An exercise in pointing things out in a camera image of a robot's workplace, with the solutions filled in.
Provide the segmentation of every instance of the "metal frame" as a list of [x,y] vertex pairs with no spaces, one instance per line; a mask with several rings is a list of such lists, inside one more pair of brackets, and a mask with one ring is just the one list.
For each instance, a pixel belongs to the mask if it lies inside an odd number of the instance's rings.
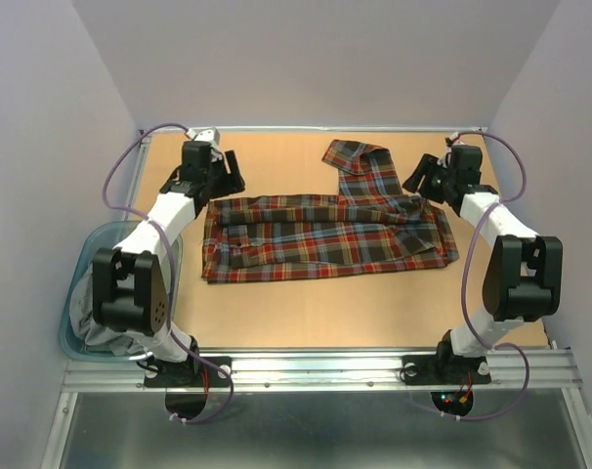
[[[203,357],[229,356],[233,359],[233,383],[238,392],[319,392],[319,391],[435,391],[454,386],[406,386],[400,380],[403,357],[433,354],[416,349],[330,349],[330,350],[220,350],[205,349]],[[567,350],[528,350],[532,369],[531,389],[577,389],[581,385],[573,355]],[[520,389],[525,377],[524,363],[517,352],[487,355],[492,383],[475,389]],[[199,393],[202,388],[146,389],[144,372],[132,363],[71,362],[62,391],[65,393],[130,393],[176,391]],[[212,389],[228,392],[228,389]]]
[[[404,127],[222,127],[237,132],[448,132],[459,129]],[[127,202],[133,204],[148,156],[150,138],[144,139],[138,154],[134,179]],[[531,389],[561,389],[572,427],[586,465],[592,469],[592,420],[581,394],[582,380],[570,350],[526,349],[531,367]],[[203,349],[205,357],[228,355],[233,358],[233,381],[242,393],[266,392],[407,392],[456,389],[456,386],[404,385],[399,376],[402,357],[432,354],[430,349]],[[487,355],[492,383],[475,389],[519,389],[525,369],[516,352]],[[132,362],[98,363],[68,361],[58,408],[42,461],[42,469],[59,468],[71,428],[79,393],[202,392],[200,388],[146,389],[144,372]],[[226,392],[212,389],[211,392]]]

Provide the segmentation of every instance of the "gray cloth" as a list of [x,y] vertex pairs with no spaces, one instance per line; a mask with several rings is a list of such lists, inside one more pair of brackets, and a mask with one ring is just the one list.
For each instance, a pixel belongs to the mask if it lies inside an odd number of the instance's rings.
[[92,351],[109,351],[116,356],[137,355],[143,348],[131,337],[99,325],[92,317],[92,266],[78,281],[70,296],[70,324],[78,338]]

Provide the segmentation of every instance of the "black bracket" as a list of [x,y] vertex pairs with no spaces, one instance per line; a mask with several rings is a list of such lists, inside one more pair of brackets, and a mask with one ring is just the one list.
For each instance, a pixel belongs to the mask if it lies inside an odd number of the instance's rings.
[[458,215],[466,193],[497,193],[492,186],[481,184],[482,163],[481,149],[470,145],[452,146],[447,166],[435,156],[424,154],[402,188],[437,203],[445,202]]
[[173,171],[159,191],[193,197],[196,214],[212,198],[243,192],[246,184],[239,172],[234,151],[225,151],[224,158],[214,158],[214,155],[215,151],[209,142],[184,142],[181,165]]
[[[192,347],[198,350],[195,340]],[[232,369],[231,357],[204,357],[209,362],[220,367],[226,365]],[[154,376],[145,376],[145,388],[199,388],[205,384],[203,373],[207,373],[210,388],[229,388],[231,386],[226,375],[220,376],[218,371],[202,363],[194,362],[189,358],[185,362],[172,363],[156,359],[149,359],[146,368],[156,369]],[[166,393],[164,404],[170,413],[177,414],[180,418],[192,419],[197,417],[207,404],[207,395],[204,393]]]
[[407,386],[458,385],[472,376],[474,384],[489,384],[491,376],[485,357],[467,358],[452,353],[450,331],[429,355],[402,357],[401,379]]

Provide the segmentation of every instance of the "wooden surface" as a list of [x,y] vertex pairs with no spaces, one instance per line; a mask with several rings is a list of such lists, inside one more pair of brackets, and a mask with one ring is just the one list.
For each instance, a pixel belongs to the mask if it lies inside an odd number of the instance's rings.
[[[464,138],[479,145],[481,138]],[[246,181],[237,196],[337,193],[337,169],[321,162],[332,139],[360,140],[391,151],[399,179],[423,153],[444,152],[444,134],[226,133]],[[150,143],[136,207],[149,211],[159,188],[181,162],[182,134],[157,134]],[[496,185],[488,158],[483,182]],[[356,277],[208,285],[200,278],[204,211],[183,233],[184,258],[175,323],[203,347],[422,347],[435,346],[463,321],[460,284],[472,228],[445,208],[461,258],[445,269]],[[480,304],[488,261],[481,242],[469,281],[470,311]],[[541,322],[507,339],[545,346]]]

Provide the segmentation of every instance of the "cloth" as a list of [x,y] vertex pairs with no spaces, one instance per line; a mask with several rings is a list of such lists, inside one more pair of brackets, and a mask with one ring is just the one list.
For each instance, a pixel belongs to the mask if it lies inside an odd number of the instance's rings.
[[404,195],[387,149],[335,140],[322,161],[338,195],[270,195],[207,205],[209,283],[325,278],[445,267],[458,251],[444,212]]
[[91,352],[112,352],[116,356],[136,355],[143,351],[131,337],[103,325],[92,316],[92,265],[77,282],[70,295],[70,325],[74,335],[83,339]]

